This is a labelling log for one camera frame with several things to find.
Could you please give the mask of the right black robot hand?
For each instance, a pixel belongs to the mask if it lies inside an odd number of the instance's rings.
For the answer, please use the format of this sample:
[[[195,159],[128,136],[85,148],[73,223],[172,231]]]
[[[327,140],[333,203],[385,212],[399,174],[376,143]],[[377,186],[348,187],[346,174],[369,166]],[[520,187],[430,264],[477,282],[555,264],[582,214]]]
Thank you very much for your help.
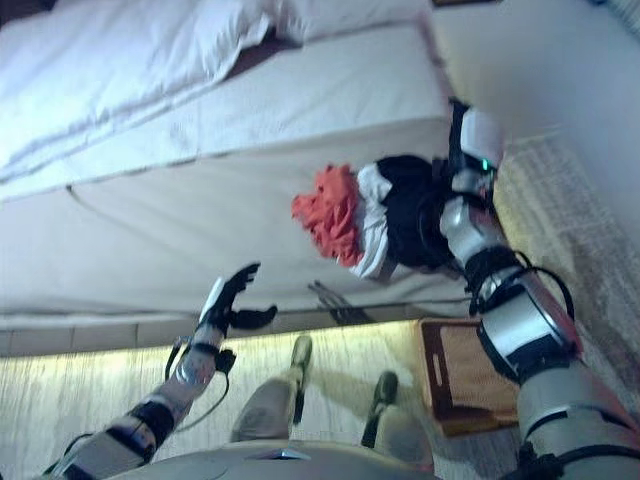
[[[451,126],[448,160],[459,168],[471,164],[480,171],[497,171],[504,158],[504,135],[489,114],[456,97],[449,98]]]

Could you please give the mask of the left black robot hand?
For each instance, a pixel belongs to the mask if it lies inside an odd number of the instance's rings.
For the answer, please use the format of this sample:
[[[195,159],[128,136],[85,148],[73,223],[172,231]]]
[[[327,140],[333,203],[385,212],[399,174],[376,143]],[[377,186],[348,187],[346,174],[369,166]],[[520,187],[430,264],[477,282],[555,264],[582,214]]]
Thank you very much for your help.
[[[258,330],[274,320],[278,312],[276,305],[271,305],[266,310],[234,309],[236,297],[255,280],[260,266],[260,262],[254,262],[227,280],[222,277],[216,280],[201,310],[197,330],[209,326],[227,336],[229,328]]]

